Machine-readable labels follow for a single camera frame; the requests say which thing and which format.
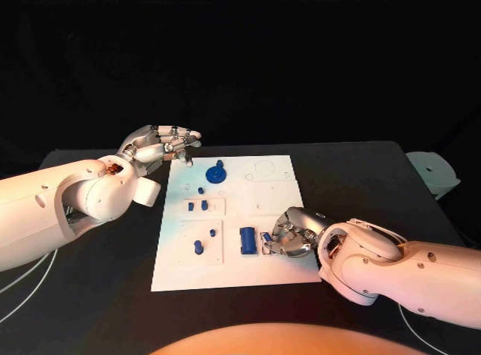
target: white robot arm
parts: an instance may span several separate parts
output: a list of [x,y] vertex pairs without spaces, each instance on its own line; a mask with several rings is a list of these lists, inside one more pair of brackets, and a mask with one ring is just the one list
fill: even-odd
[[320,276],[350,301],[372,305],[383,294],[413,313],[481,329],[481,251],[408,242],[361,220],[334,223],[298,207],[268,239],[265,246],[289,257],[318,250]]
[[161,186],[142,176],[164,160],[191,166],[187,146],[200,133],[144,126],[115,155],[0,180],[0,271],[29,263],[115,220],[131,201],[153,206]]

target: white board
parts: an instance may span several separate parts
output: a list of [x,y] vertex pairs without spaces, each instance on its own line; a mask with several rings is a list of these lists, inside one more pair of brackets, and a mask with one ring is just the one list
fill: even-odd
[[[206,171],[219,159],[227,177],[213,184],[206,180]],[[314,253],[291,259],[262,252],[261,233],[272,231],[291,206],[302,206],[289,156],[193,161],[191,168],[179,161],[170,165],[151,291],[321,282]],[[194,203],[191,212],[189,202]],[[256,255],[240,253],[242,227],[256,229]],[[196,240],[203,243],[202,255],[196,254]]]

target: blue plastic part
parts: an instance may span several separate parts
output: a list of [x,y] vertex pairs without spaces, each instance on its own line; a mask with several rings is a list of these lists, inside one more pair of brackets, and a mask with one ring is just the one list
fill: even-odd
[[204,247],[200,240],[194,241],[194,247],[196,247],[196,254],[202,255],[202,253],[204,252]]
[[256,249],[256,231],[253,227],[240,228],[240,238],[242,238],[242,254],[258,254]]
[[216,166],[206,171],[206,179],[210,183],[222,183],[226,180],[226,176],[225,163],[217,160]]
[[268,233],[263,233],[263,238],[268,242],[272,242],[272,237],[269,236]]

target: black table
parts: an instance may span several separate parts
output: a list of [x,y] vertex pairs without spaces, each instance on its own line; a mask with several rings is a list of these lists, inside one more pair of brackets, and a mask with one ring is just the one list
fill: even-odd
[[[55,151],[42,167],[114,154]],[[410,240],[462,241],[393,142],[216,146],[194,157],[291,155],[304,206],[357,217]],[[0,325],[0,354],[147,354],[203,331],[252,322],[331,325],[373,334],[426,353],[396,303],[363,307],[325,283],[151,292],[170,164],[150,178],[163,185],[153,208],[132,203],[125,215],[60,250],[37,293]],[[49,262],[0,295],[0,318],[23,301]],[[32,264],[0,273],[0,288]],[[481,354],[481,331],[405,312],[428,341],[449,354]]]

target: metal hand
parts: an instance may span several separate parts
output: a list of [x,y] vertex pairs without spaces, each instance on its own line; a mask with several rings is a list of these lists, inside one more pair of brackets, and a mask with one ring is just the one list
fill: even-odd
[[144,126],[125,139],[117,155],[131,162],[138,176],[148,175],[164,160],[180,159],[191,166],[187,146],[200,146],[200,133],[177,126]]
[[302,207],[289,207],[279,217],[265,247],[288,257],[305,257],[318,247],[321,234],[336,222]]

